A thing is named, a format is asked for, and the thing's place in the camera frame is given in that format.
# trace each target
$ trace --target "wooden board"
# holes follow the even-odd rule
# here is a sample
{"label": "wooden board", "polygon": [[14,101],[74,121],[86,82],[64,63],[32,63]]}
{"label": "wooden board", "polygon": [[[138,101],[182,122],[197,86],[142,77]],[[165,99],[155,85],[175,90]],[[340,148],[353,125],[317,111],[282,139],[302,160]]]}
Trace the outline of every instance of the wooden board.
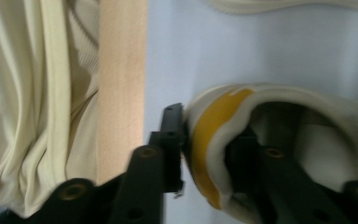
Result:
{"label": "wooden board", "polygon": [[101,1],[98,184],[143,143],[146,9],[145,0]]}

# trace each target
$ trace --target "cream fabric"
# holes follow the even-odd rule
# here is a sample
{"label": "cream fabric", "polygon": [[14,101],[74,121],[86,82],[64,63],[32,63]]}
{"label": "cream fabric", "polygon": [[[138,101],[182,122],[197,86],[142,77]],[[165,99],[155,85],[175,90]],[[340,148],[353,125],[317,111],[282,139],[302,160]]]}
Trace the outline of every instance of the cream fabric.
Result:
{"label": "cream fabric", "polygon": [[68,177],[95,176],[98,45],[85,36],[98,19],[74,19],[86,4],[98,18],[95,1],[0,1],[0,205],[21,217]]}

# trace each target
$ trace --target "light blue surface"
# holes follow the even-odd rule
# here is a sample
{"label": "light blue surface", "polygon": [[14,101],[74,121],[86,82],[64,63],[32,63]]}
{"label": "light blue surface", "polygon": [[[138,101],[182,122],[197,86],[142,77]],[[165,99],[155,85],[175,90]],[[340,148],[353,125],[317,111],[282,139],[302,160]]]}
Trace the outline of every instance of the light blue surface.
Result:
{"label": "light blue surface", "polygon": [[[200,0],[150,0],[148,10],[145,139],[165,106],[225,83],[287,83],[358,99],[357,10],[307,5],[238,16]],[[186,169],[184,180],[184,197],[166,197],[165,223],[239,223],[206,203]]]}

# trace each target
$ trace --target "bolt hole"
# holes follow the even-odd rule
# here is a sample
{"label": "bolt hole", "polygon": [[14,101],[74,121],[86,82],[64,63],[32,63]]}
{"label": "bolt hole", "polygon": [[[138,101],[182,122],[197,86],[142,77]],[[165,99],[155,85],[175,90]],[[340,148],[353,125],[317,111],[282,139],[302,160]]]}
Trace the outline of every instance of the bolt hole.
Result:
{"label": "bolt hole", "polygon": [[127,218],[130,221],[139,220],[144,216],[144,211],[140,208],[132,208],[127,214]]}
{"label": "bolt hole", "polygon": [[60,198],[64,201],[72,201],[74,199],[83,196],[83,194],[85,194],[86,191],[87,191],[87,187],[85,185],[74,184],[64,189],[60,193]]}
{"label": "bolt hole", "polygon": [[312,214],[314,217],[318,218],[323,222],[329,222],[331,220],[330,216],[327,213],[319,209],[313,210]]}
{"label": "bolt hole", "polygon": [[141,151],[141,157],[152,157],[157,153],[157,151],[153,148],[145,148]]}
{"label": "bolt hole", "polygon": [[272,158],[276,158],[276,159],[279,159],[279,158],[283,158],[284,157],[284,154],[283,152],[281,152],[280,150],[278,149],[275,149],[275,148],[268,148],[266,150],[266,154]]}

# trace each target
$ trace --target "white sneaker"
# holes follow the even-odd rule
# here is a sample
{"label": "white sneaker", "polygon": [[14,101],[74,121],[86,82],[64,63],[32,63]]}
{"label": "white sneaker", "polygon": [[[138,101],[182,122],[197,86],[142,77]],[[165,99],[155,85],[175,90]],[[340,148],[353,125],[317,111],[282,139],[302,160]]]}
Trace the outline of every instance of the white sneaker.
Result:
{"label": "white sneaker", "polygon": [[246,127],[262,146],[293,148],[311,179],[329,189],[358,180],[356,101],[284,85],[228,85],[197,97],[185,119],[196,185],[213,207],[240,221],[254,218],[233,198],[225,148]]}
{"label": "white sneaker", "polygon": [[305,4],[329,4],[358,9],[358,0],[208,0],[219,10],[234,14],[255,14]]}

